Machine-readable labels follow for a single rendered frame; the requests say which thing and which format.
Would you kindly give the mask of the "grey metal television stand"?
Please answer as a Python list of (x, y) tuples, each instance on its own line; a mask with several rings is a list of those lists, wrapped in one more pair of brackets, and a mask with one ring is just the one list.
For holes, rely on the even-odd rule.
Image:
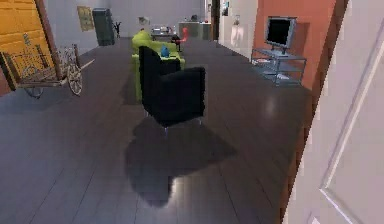
[(257, 74), (276, 86), (300, 85), (307, 59), (277, 49), (256, 48), (252, 50), (251, 63)]

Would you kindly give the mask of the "silver framed television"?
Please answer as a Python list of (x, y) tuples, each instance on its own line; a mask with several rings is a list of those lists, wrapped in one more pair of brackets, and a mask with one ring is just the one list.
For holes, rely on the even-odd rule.
[(280, 47), (279, 56), (286, 57), (290, 48), (297, 18), (289, 16), (269, 16), (265, 31), (265, 42), (272, 48)]

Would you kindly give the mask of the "red chair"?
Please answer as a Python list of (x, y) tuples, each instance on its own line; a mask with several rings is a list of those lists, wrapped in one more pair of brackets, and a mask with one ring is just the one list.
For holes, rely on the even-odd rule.
[(187, 27), (184, 27), (182, 29), (182, 37), (178, 37), (178, 36), (175, 36), (173, 38), (173, 42), (176, 44), (176, 46), (178, 47), (178, 51), (181, 51), (181, 44), (183, 42), (186, 42), (188, 39), (188, 28)]

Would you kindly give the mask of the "grey kitchen counter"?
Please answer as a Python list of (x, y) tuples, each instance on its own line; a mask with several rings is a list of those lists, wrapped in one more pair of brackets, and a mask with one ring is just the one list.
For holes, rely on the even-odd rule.
[(188, 29), (188, 35), (190, 37), (199, 38), (202, 40), (211, 39), (211, 24), (200, 22), (179, 22), (179, 32), (183, 32), (183, 28)]

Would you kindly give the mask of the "grey dining table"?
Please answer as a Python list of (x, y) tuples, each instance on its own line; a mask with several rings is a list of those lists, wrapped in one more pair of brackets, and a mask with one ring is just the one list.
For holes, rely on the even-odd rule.
[(151, 29), (151, 37), (153, 40), (158, 38), (172, 38), (176, 35), (177, 33), (174, 31), (174, 29), (169, 26), (154, 27)]

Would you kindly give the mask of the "lime green sofa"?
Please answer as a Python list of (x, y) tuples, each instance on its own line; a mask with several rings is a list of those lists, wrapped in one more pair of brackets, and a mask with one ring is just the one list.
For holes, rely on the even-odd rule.
[(177, 51), (177, 47), (174, 43), (153, 40), (151, 35), (147, 31), (140, 30), (132, 38), (132, 49), (133, 49), (132, 63), (133, 63), (133, 72), (134, 72), (134, 81), (135, 81), (135, 95), (136, 95), (137, 101), (140, 101), (142, 99), (140, 71), (139, 71), (139, 66), (140, 66), (139, 47), (140, 46), (147, 46), (153, 49), (155, 52), (157, 52), (158, 55), (161, 55), (161, 48), (165, 46), (169, 50), (170, 56), (168, 58), (161, 57), (161, 59), (162, 60), (179, 59), (181, 68), (185, 67), (185, 60), (180, 56), (179, 52)]

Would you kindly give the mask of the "dark green cabinet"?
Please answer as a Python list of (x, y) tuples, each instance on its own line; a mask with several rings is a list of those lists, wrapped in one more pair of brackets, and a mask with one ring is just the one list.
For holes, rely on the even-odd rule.
[(111, 12), (108, 8), (94, 8), (92, 16), (98, 44), (108, 46), (115, 44)]

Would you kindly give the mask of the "wooden wheeled cart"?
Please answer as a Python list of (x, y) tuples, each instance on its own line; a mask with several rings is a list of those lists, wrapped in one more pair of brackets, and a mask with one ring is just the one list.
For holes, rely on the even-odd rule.
[(23, 89), (31, 98), (39, 99), (45, 88), (68, 85), (72, 94), (83, 90), (82, 70), (76, 44), (44, 53), (39, 45), (28, 46), (20, 53), (0, 52), (0, 68), (12, 91)]

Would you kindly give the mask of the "white panelled room door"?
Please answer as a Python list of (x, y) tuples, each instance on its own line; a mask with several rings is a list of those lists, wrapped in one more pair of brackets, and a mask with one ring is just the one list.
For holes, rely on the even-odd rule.
[(282, 224), (384, 224), (384, 0), (349, 0)]

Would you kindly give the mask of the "orange wooden door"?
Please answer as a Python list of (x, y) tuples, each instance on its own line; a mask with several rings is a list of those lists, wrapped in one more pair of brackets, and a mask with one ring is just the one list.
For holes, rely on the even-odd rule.
[[(0, 0), (0, 52), (20, 53), (35, 45), (44, 53), (57, 50), (43, 0)], [(0, 74), (8, 86), (1, 68)]]

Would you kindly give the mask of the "yellow framed wall picture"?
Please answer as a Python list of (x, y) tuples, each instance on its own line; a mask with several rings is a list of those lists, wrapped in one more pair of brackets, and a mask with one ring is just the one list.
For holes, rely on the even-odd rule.
[(80, 28), (82, 32), (93, 30), (94, 23), (92, 17), (92, 10), (90, 7), (78, 6), (77, 7)]

